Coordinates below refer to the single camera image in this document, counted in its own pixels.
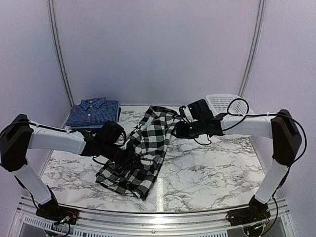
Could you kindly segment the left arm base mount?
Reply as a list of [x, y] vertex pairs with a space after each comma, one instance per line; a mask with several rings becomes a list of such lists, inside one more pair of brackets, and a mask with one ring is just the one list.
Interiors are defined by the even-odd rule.
[[36, 215], [48, 220], [75, 225], [79, 216], [79, 211], [65, 206], [52, 207], [51, 209], [37, 208]]

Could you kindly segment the black white plaid shirt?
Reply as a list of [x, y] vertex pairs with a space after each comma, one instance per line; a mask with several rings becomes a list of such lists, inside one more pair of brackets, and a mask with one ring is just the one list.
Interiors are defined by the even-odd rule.
[[180, 115], [169, 108], [149, 106], [130, 133], [131, 159], [124, 165], [107, 161], [96, 174], [96, 183], [123, 196], [146, 200], [153, 187]]

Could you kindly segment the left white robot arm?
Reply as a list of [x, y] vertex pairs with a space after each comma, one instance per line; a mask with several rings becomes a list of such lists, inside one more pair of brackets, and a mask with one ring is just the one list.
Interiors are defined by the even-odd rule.
[[121, 145], [116, 143], [120, 136], [125, 135], [124, 129], [111, 121], [92, 133], [38, 124], [30, 121], [25, 114], [19, 114], [0, 133], [0, 164], [38, 202], [40, 212], [57, 220], [62, 216], [62, 208], [51, 189], [30, 166], [26, 158], [27, 151], [45, 149], [84, 157], [103, 156], [121, 166], [128, 164], [133, 157], [132, 147], [127, 140]]

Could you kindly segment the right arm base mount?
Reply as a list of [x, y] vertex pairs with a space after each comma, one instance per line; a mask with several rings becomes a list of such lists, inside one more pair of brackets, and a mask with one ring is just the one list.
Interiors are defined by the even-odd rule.
[[259, 212], [255, 207], [246, 207], [230, 210], [226, 215], [226, 220], [230, 222], [231, 226], [238, 226], [268, 220], [270, 217], [271, 214], [268, 208], [264, 208]]

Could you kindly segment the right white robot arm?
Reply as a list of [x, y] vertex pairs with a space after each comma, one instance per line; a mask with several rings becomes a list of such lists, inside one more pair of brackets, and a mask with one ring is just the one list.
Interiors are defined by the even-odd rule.
[[180, 121], [172, 130], [172, 135], [183, 139], [196, 139], [203, 134], [260, 136], [272, 140], [271, 166], [245, 209], [244, 216], [249, 221], [257, 220], [264, 213], [268, 201], [284, 184], [292, 165], [300, 159], [301, 145], [307, 143], [303, 127], [288, 110], [243, 116], [226, 112], [212, 117], [207, 113], [195, 117], [193, 122]]

